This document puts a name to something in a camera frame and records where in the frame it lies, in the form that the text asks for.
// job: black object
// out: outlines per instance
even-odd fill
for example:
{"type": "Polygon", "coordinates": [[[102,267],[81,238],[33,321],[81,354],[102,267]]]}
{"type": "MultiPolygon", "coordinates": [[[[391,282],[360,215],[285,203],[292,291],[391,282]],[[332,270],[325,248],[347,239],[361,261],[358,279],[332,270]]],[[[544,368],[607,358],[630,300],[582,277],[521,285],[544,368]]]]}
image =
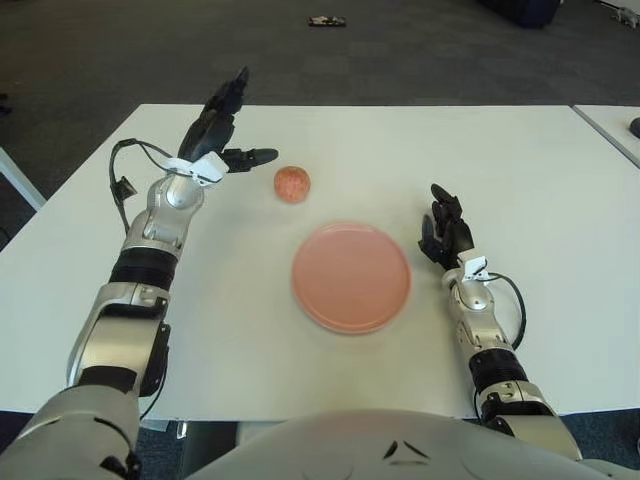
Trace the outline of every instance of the black object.
{"type": "Polygon", "coordinates": [[[273,148],[254,148],[243,152],[239,148],[230,148],[222,152],[222,160],[229,167],[229,173],[248,172],[253,167],[269,163],[278,158],[273,148]]]}
{"type": "Polygon", "coordinates": [[[520,293],[520,289],[516,285],[516,282],[511,280],[506,275],[502,275],[501,273],[490,272],[491,278],[487,281],[493,282],[494,280],[502,279],[509,284],[513,293],[516,294],[516,298],[518,299],[518,306],[520,307],[520,327],[518,328],[518,334],[516,338],[511,342],[511,348],[517,350],[522,340],[524,340],[524,333],[527,329],[527,309],[524,306],[524,299],[522,298],[522,294],[520,293]]]}
{"type": "Polygon", "coordinates": [[[310,27],[346,27],[347,19],[344,17],[328,17],[321,15],[319,17],[309,17],[307,25],[310,27]]]}
{"type": "Polygon", "coordinates": [[[631,125],[629,125],[629,131],[631,131],[631,133],[636,137],[640,138],[640,117],[631,122],[631,125]]]}
{"type": "Polygon", "coordinates": [[[94,366],[85,368],[78,381],[82,385],[106,385],[122,393],[133,390],[136,383],[136,372],[123,367],[94,366]]]}
{"type": "Polygon", "coordinates": [[[469,370],[478,392],[496,383],[513,380],[528,381],[516,356],[509,350],[492,348],[476,353],[469,360],[469,370]]]}
{"type": "Polygon", "coordinates": [[[435,236],[441,237],[442,241],[435,238],[433,221],[425,215],[422,219],[422,238],[418,245],[432,262],[441,264],[445,270],[451,270],[458,267],[458,254],[473,248],[473,237],[469,226],[462,220],[462,206],[458,197],[451,196],[435,183],[431,185],[431,193],[436,199],[431,205],[435,236]]]}
{"type": "Polygon", "coordinates": [[[130,282],[169,290],[178,259],[163,250],[135,247],[120,252],[109,282],[130,282]]]}
{"type": "Polygon", "coordinates": [[[542,28],[551,23],[560,0],[478,0],[525,28],[542,28]]]}
{"type": "Polygon", "coordinates": [[[233,135],[233,115],[242,107],[248,81],[249,69],[244,67],[234,80],[225,82],[209,99],[182,140],[179,158],[195,162],[211,151],[222,153],[233,135]]]}

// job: floor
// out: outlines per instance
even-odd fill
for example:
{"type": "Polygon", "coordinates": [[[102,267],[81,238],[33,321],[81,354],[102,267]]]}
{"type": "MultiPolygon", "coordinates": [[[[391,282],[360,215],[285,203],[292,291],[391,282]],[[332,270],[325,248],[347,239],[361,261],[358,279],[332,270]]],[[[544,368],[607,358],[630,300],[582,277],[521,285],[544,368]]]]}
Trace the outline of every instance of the floor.
{"type": "MultiPolygon", "coordinates": [[[[473,0],[0,0],[0,145],[49,197],[137,105],[201,103],[243,65],[252,104],[640,105],[640,34],[609,16],[567,0],[523,30],[473,0]],[[348,26],[306,26],[322,14],[348,26]]],[[[4,179],[0,204],[9,236],[33,215],[4,179]]],[[[579,440],[639,468],[637,412],[602,415],[572,417],[579,440]]]]}

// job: pink ball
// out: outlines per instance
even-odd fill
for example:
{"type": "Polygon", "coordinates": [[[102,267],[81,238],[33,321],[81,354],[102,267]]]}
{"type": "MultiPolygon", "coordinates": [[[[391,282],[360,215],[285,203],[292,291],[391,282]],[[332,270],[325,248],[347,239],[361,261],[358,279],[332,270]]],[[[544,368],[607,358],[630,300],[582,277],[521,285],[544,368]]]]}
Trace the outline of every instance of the pink ball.
{"type": "Polygon", "coordinates": [[[302,202],[311,188],[311,179],[300,167],[284,167],[273,179],[276,195],[288,203],[302,202]]]}

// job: pink plate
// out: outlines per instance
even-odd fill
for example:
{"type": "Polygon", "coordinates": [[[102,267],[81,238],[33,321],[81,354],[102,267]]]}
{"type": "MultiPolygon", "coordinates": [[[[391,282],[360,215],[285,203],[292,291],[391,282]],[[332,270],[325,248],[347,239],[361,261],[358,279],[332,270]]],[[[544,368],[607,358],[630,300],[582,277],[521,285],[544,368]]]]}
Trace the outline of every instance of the pink plate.
{"type": "Polygon", "coordinates": [[[336,224],[309,237],[293,261],[293,291],[321,325],[341,333],[386,325],[409,295],[407,260],[388,235],[368,225],[336,224]]]}

